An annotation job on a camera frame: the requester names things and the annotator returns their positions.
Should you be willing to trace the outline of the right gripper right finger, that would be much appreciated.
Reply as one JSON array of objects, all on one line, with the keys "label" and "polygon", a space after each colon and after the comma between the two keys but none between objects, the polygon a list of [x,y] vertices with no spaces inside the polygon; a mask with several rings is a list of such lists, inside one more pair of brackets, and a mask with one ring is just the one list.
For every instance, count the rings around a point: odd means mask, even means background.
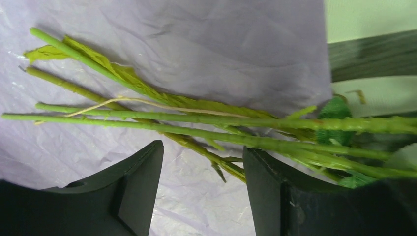
[{"label": "right gripper right finger", "polygon": [[258,236],[414,236],[417,180],[385,178],[350,189],[309,176],[268,153],[243,151]]}]

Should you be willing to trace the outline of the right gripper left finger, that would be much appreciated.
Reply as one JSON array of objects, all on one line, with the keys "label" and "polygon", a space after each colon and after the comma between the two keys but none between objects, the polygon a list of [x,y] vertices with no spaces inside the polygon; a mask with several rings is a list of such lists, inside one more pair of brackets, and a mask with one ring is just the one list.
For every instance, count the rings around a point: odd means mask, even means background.
[{"label": "right gripper left finger", "polygon": [[164,146],[156,140],[66,187],[36,190],[0,182],[3,236],[147,236]]}]

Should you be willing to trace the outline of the pink flower bouquet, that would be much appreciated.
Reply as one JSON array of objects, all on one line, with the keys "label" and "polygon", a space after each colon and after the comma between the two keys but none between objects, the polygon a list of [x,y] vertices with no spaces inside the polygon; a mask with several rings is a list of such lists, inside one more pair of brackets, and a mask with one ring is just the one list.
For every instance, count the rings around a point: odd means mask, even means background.
[{"label": "pink flower bouquet", "polygon": [[[245,180],[245,176],[243,169],[237,165],[238,159],[219,157],[196,144],[193,138],[204,138],[217,149],[222,149],[219,144],[222,141],[279,153],[349,188],[384,178],[413,178],[417,175],[417,167],[410,161],[401,166],[395,154],[365,149],[353,142],[354,137],[361,133],[414,135],[417,132],[415,118],[356,118],[341,95],[335,95],[321,109],[309,106],[284,118],[277,118],[264,111],[159,92],[141,79],[133,68],[114,63],[69,36],[58,40],[35,27],[30,28],[30,33],[45,42],[45,46],[24,53],[30,63],[38,60],[76,60],[139,93],[142,96],[139,102],[158,107],[161,111],[134,111],[122,105],[124,101],[133,102],[132,97],[106,99],[28,66],[25,69],[28,74],[79,94],[94,101],[95,105],[76,108],[38,103],[38,109],[55,114],[6,113],[1,115],[3,119],[157,131],[206,157],[219,172],[225,170],[241,180]],[[315,111],[318,112],[316,118],[307,117]]]}]

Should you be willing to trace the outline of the purple pink wrapping paper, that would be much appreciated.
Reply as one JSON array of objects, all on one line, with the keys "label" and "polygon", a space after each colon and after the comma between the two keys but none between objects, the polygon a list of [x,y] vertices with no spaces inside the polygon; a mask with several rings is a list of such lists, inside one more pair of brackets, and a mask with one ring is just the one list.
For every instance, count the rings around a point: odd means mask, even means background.
[{"label": "purple pink wrapping paper", "polygon": [[[69,35],[133,67],[165,92],[282,117],[331,97],[322,0],[3,0],[0,111],[35,104],[90,105],[24,72],[43,46],[31,27]],[[165,156],[152,236],[253,236],[246,186],[157,132],[0,121],[0,176],[32,188],[63,187],[162,140]]]}]

